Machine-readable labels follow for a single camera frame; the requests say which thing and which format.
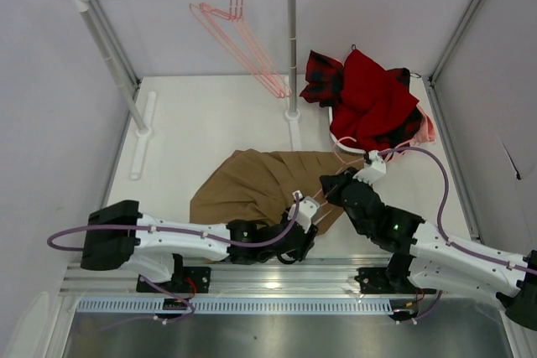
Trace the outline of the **tan pleated skirt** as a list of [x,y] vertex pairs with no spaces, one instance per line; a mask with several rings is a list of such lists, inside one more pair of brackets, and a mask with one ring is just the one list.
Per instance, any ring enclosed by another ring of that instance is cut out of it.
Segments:
[[299,191],[322,205],[315,218],[322,235],[339,219],[342,209],[326,203],[319,178],[348,167],[361,169],[363,158],[320,151],[236,151],[190,200],[190,222],[261,220],[273,226],[280,223],[284,210],[294,203],[293,193]]

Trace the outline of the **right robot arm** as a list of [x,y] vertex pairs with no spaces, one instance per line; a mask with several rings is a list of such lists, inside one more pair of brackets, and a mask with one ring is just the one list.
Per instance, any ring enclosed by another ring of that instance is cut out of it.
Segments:
[[406,210],[384,204],[355,169],[322,175],[326,200],[343,209],[357,234],[390,252],[391,287],[434,289],[474,298],[514,323],[536,328],[536,253],[524,256],[448,235]]

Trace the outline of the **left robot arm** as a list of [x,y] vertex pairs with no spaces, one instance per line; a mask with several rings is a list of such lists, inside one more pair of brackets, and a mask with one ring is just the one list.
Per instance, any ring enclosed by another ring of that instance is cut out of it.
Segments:
[[178,280],[182,258],[251,265],[288,256],[300,262],[314,245],[314,219],[321,209],[311,197],[299,197],[281,222],[271,226],[261,220],[178,223],[142,213],[138,207],[136,200],[123,200],[90,214],[83,269],[122,269],[161,284]]

